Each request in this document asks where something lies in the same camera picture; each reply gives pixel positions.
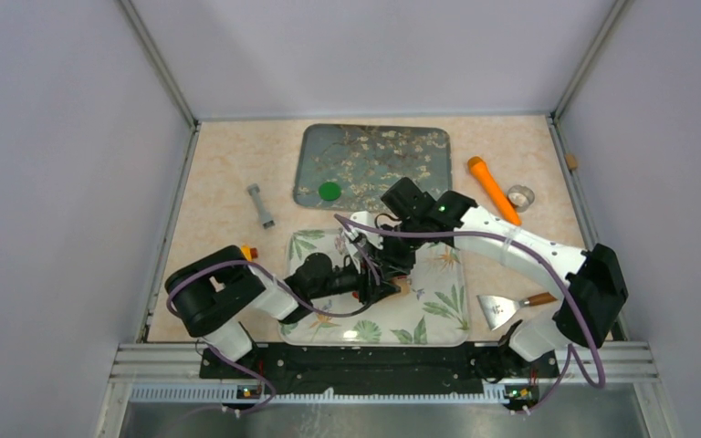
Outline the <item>white leaf pattern tray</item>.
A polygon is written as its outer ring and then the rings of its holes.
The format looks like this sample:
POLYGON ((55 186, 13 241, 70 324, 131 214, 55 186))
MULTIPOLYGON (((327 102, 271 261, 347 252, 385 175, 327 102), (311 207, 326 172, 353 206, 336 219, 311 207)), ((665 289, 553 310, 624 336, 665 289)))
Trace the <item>white leaf pattern tray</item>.
POLYGON ((298 323, 283 325, 284 341, 299 346, 429 346, 454 347, 467 340, 471 318, 458 252, 444 244, 427 244, 416 253, 400 292, 352 318, 361 303, 352 293, 317 298, 316 308, 298 323))

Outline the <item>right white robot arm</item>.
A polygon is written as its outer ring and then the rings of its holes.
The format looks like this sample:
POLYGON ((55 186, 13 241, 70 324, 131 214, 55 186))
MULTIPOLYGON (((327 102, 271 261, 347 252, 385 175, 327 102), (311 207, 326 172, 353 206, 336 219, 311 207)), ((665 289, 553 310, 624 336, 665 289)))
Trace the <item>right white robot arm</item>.
POLYGON ((561 245, 515 226, 454 191, 439 198, 402 178, 381 197, 399 223, 383 231, 382 244, 408 256, 426 243, 496 260, 538 284, 560 302, 552 314, 510 329, 498 352, 501 369, 522 376, 536 359, 576 344, 599 349, 628 298, 619 258, 603 244, 590 249, 561 245))

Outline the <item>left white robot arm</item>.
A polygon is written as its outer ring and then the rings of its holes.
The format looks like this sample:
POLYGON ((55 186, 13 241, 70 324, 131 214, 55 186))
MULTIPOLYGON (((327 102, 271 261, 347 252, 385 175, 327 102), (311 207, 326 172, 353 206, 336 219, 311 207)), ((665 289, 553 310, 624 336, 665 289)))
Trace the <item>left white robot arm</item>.
POLYGON ((243 310, 254 308, 293 324, 319 312, 314 304, 318 298, 351 294, 366 311, 401 290, 364 262, 345 257, 337 266, 324 253, 308 255, 293 274, 279 280, 236 245, 175 271, 164 289, 169 312, 192 338, 221 354, 222 366, 239 378, 256 366, 254 341, 238 320, 243 310))

